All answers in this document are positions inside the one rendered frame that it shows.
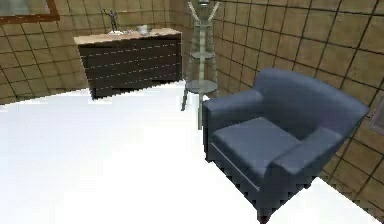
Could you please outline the brown framed wall picture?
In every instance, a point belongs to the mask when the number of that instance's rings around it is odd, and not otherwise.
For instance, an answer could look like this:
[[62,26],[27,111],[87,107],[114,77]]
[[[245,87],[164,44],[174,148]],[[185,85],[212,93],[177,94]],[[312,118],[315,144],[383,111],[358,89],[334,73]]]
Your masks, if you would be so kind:
[[0,25],[59,20],[54,0],[0,0]]

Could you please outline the grey green coat stand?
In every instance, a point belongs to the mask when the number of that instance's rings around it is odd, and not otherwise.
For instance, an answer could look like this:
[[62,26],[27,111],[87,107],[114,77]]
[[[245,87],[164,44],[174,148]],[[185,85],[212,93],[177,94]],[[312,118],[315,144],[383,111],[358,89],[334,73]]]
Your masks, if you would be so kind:
[[183,75],[185,80],[181,110],[186,109],[188,94],[199,97],[197,109],[197,127],[203,128],[203,98],[206,94],[219,94],[218,76],[216,70],[216,54],[214,49],[213,18],[220,3],[216,2],[213,9],[209,9],[211,0],[197,0],[198,10],[191,0],[188,7],[194,21],[191,49],[188,54],[188,64]]

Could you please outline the dark brown chest of drawers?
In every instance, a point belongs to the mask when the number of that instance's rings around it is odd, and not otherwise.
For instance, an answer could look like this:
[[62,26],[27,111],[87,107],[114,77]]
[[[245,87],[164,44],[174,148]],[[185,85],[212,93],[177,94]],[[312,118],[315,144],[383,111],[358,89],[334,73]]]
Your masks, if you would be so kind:
[[182,79],[182,33],[174,29],[78,36],[74,42],[94,100]]

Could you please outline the dark grey figure sculpture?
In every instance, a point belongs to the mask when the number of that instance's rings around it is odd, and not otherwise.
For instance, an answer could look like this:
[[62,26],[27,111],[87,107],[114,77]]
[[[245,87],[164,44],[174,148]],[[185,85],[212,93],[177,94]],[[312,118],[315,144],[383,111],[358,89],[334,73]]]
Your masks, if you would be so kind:
[[113,10],[103,10],[104,14],[107,15],[110,18],[110,24],[111,24],[111,31],[109,32],[110,35],[122,35],[123,32],[118,29],[117,25],[117,13]]

